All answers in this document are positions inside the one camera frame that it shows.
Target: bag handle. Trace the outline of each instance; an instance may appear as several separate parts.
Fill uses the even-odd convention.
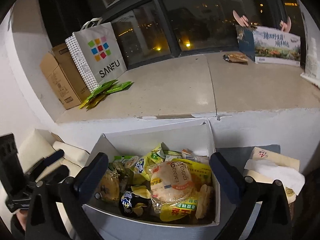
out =
[[[97,25],[99,25],[99,24],[102,22],[102,17],[93,18],[91,21],[86,22],[86,23],[82,26],[81,31],[82,31],[83,29],[87,29],[90,23],[93,23],[93,24],[94,24],[94,22],[96,22],[96,21],[98,21],[98,22],[97,22]]]

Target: red square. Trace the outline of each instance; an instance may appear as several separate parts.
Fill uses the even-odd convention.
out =
[[[104,52],[102,52],[102,53],[100,54],[100,56],[101,56],[102,58],[105,58],[107,55],[106,55]]]

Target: brown cardboard box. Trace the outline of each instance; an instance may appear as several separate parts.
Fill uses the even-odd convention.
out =
[[[40,68],[65,109],[80,105],[90,91],[82,79],[67,45],[61,44],[44,55]]]

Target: window sill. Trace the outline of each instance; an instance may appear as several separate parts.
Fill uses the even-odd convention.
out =
[[[168,59],[128,70],[119,80],[133,81],[129,90],[109,95],[89,111],[69,109],[57,123],[320,108],[320,90],[300,77],[301,68],[251,60],[248,65],[228,63],[223,54]]]

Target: shopping bag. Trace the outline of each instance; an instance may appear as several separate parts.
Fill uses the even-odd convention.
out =
[[[91,92],[127,70],[111,23],[100,24],[101,21],[102,18],[92,19],[66,39],[73,61]]]

